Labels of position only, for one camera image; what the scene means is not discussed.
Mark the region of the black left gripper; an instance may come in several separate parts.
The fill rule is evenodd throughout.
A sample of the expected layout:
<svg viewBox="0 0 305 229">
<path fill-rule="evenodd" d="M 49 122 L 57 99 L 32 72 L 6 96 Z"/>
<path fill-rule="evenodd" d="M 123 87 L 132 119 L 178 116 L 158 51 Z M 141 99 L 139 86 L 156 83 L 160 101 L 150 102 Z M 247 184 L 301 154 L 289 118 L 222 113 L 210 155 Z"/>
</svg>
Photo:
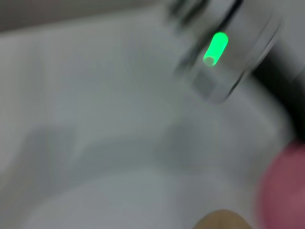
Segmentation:
<svg viewBox="0 0 305 229">
<path fill-rule="evenodd" d="M 296 138 L 305 142 L 305 64 L 277 41 L 252 76 L 283 108 Z"/>
</svg>

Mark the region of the pink plastic bowl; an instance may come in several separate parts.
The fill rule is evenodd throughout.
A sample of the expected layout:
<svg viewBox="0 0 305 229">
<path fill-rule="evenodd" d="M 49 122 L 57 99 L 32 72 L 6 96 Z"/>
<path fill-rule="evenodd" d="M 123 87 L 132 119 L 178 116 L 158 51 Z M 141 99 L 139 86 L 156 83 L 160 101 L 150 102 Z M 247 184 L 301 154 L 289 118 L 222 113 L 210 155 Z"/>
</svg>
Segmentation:
<svg viewBox="0 0 305 229">
<path fill-rule="evenodd" d="M 262 229 L 305 229 L 305 143 L 290 143 L 271 162 L 257 205 Z"/>
</svg>

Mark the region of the beige egg yolk pastry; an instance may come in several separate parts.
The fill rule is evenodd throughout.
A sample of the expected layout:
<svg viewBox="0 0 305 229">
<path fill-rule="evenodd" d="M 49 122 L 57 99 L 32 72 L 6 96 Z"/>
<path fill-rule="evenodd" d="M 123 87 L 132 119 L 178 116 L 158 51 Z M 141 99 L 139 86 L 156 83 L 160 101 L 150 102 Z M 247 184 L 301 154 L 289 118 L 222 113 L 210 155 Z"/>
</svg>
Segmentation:
<svg viewBox="0 0 305 229">
<path fill-rule="evenodd" d="M 208 213 L 200 219 L 193 229 L 253 229 L 239 214 L 220 209 Z"/>
</svg>

